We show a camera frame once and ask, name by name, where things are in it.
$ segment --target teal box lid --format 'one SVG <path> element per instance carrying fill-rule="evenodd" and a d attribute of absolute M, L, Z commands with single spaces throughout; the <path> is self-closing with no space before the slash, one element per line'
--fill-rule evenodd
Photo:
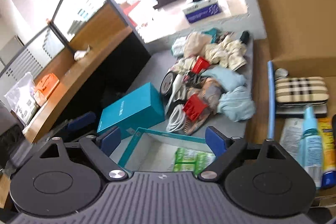
<path fill-rule="evenodd" d="M 150 128 L 164 120 L 160 94 L 151 83 L 146 83 L 104 108 L 97 133 L 101 135 L 118 126 L 124 139 L 133 135 L 138 127 Z"/>

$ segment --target beige cloth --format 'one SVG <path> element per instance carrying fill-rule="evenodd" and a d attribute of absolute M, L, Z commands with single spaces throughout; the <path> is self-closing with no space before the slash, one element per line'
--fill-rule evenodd
<path fill-rule="evenodd" d="M 194 55 L 204 56 L 204 46 L 210 44 L 211 40 L 211 35 L 192 32 L 188 35 L 184 45 L 184 57 L 188 58 Z"/>
<path fill-rule="evenodd" d="M 230 35 L 219 44 L 208 44 L 204 46 L 204 58 L 212 65 L 218 64 L 233 71 L 237 70 L 247 62 L 243 57 L 246 53 L 246 46 L 239 39 L 232 40 Z"/>

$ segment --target gray ribbed plastic base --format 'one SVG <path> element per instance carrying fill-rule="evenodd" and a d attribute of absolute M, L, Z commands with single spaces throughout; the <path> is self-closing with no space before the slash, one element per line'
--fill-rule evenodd
<path fill-rule="evenodd" d="M 219 185 L 201 182 L 191 172 L 135 172 L 126 181 L 110 183 L 83 211 L 54 219 L 20 214 L 12 223 L 313 224 L 305 215 L 272 220 L 246 213 L 225 198 Z"/>

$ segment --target plaid wallet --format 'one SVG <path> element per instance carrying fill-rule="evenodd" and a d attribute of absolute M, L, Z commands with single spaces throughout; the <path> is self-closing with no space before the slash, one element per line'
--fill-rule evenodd
<path fill-rule="evenodd" d="M 275 81 L 278 106 L 320 105 L 328 101 L 329 94 L 323 77 L 280 78 Z"/>

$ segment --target clear plastic bag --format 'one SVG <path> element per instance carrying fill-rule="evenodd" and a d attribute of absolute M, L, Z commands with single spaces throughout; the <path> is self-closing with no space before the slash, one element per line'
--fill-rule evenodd
<path fill-rule="evenodd" d="M 27 72 L 4 96 L 24 125 L 30 122 L 39 108 L 33 96 L 34 87 L 33 76 Z"/>

